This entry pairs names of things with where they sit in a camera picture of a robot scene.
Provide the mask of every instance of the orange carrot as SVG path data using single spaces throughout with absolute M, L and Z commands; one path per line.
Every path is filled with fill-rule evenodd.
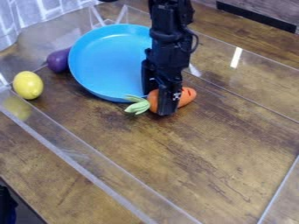
M 146 100 L 149 101 L 149 110 L 156 113 L 157 111 L 157 97 L 158 97 L 158 89 L 154 89 L 149 92 L 146 96 Z M 178 101 L 177 108 L 185 106 L 196 97 L 196 91 L 190 87 L 182 87 L 181 88 L 181 98 Z
M 177 108 L 185 106 L 196 97 L 196 91 L 190 87 L 181 88 L 181 98 L 178 101 Z M 133 113 L 136 115 L 144 113 L 148 109 L 156 113 L 157 111 L 157 98 L 158 98 L 158 89 L 154 89 L 149 92 L 146 100 L 136 97 L 133 95 L 126 96 L 126 100 L 134 102 L 130 106 L 126 107 L 125 112 Z

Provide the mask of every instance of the blue plate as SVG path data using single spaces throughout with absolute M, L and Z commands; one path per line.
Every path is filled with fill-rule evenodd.
M 78 84 L 97 97 L 126 102 L 142 97 L 141 61 L 150 47 L 149 29 L 112 24 L 81 36 L 69 50 L 69 71 Z

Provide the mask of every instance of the purple eggplant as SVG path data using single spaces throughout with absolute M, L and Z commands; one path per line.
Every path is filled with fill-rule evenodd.
M 69 70 L 69 57 L 70 48 L 51 52 L 46 58 L 47 68 L 54 73 L 61 73 Z

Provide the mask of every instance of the wooden table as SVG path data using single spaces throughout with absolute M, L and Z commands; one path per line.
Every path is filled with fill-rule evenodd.
M 145 10 L 145 1 L 128 3 Z M 193 6 L 193 30 L 299 68 L 297 36 Z M 202 80 L 188 76 L 198 97 L 160 118 L 125 116 L 126 105 L 91 97 L 66 73 L 57 76 L 46 67 L 37 73 L 45 90 L 31 104 L 194 218 L 257 222 L 297 155 L 297 106 L 285 106 L 297 102 L 297 76 L 284 79 L 273 71 L 234 88 L 216 68 Z M 266 94 L 248 95 L 254 90 L 245 84 L 278 95 L 276 104 L 260 107 Z M 2 114 L 0 121 L 0 175 L 46 222 L 140 222 Z

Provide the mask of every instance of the lemon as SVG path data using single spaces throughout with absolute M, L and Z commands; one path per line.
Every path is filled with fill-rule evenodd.
M 3 100 L 2 106 L 21 121 L 25 121 L 31 114 L 30 106 L 15 96 L 9 96 Z
M 35 73 L 22 71 L 13 77 L 13 91 L 25 99 L 31 100 L 42 93 L 42 79 Z

